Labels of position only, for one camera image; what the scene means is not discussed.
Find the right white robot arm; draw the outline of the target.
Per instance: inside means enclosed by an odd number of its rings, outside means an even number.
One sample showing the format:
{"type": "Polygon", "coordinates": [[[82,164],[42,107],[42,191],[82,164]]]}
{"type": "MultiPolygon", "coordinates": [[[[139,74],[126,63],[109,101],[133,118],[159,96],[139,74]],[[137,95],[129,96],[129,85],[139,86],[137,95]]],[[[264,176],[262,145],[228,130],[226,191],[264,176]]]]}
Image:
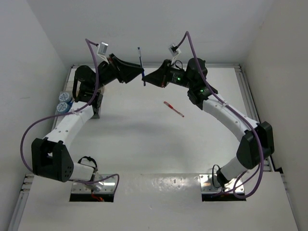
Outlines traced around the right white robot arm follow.
{"type": "Polygon", "coordinates": [[[236,156],[217,171],[216,179],[222,187],[261,163],[261,154],[267,158],[274,153],[273,129],[268,122],[258,123],[227,104],[214,87],[205,84],[206,75],[202,59],[191,58],[185,70],[174,68],[171,60],[164,60],[156,71],[143,76],[142,80],[161,88],[169,83],[187,88],[190,101],[215,117],[240,142],[236,156]]]}

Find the blue gel pen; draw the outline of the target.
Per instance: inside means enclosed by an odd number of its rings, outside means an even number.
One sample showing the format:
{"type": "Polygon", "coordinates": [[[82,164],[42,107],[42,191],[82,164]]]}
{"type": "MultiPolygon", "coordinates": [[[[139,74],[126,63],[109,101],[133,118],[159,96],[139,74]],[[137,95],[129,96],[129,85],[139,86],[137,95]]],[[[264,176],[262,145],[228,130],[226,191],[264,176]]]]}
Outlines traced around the blue gel pen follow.
{"type": "Polygon", "coordinates": [[[138,50],[138,54],[139,54],[139,62],[140,62],[140,66],[141,68],[143,69],[142,73],[141,73],[141,76],[142,76],[142,81],[143,81],[143,78],[145,77],[145,73],[144,73],[144,67],[143,67],[143,61],[142,61],[142,55],[141,55],[141,47],[137,47],[137,50],[138,50]]]}

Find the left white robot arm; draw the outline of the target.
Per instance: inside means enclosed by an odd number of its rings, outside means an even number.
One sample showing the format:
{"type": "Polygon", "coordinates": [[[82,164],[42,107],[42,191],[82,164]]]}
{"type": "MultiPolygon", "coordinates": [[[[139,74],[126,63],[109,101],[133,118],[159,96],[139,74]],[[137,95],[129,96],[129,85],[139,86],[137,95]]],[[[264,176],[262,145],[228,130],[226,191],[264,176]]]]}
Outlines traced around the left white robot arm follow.
{"type": "Polygon", "coordinates": [[[60,182],[91,181],[96,167],[74,162],[69,147],[88,120],[99,118],[103,99],[99,89],[115,79],[129,83],[142,72],[140,65],[122,61],[114,54],[95,70],[79,66],[75,71],[70,111],[50,133],[31,144],[33,173],[60,182]]]}

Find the blue patterned round jar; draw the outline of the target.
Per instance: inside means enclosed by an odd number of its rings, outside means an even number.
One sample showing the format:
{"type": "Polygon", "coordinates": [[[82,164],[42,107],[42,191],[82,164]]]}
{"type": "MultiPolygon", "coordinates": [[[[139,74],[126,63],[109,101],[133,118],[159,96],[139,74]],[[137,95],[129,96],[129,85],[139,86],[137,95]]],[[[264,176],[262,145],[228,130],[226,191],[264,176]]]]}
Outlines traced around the blue patterned round jar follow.
{"type": "Polygon", "coordinates": [[[63,91],[63,92],[60,93],[58,99],[59,99],[60,103],[70,104],[70,103],[72,103],[73,97],[69,92],[63,91]]]}

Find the red gel pen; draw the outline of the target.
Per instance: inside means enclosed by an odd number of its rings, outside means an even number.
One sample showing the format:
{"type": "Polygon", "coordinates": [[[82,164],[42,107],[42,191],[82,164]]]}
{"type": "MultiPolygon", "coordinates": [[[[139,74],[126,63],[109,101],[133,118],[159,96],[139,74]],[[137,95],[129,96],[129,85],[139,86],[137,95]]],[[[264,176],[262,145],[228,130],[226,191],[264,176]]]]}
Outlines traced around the red gel pen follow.
{"type": "Polygon", "coordinates": [[[166,101],[164,101],[164,104],[168,107],[168,108],[170,108],[171,110],[173,110],[174,112],[176,112],[178,115],[180,115],[181,117],[184,117],[184,115],[181,113],[181,112],[179,112],[178,110],[176,110],[171,104],[169,104],[168,102],[166,102],[166,101]]]}

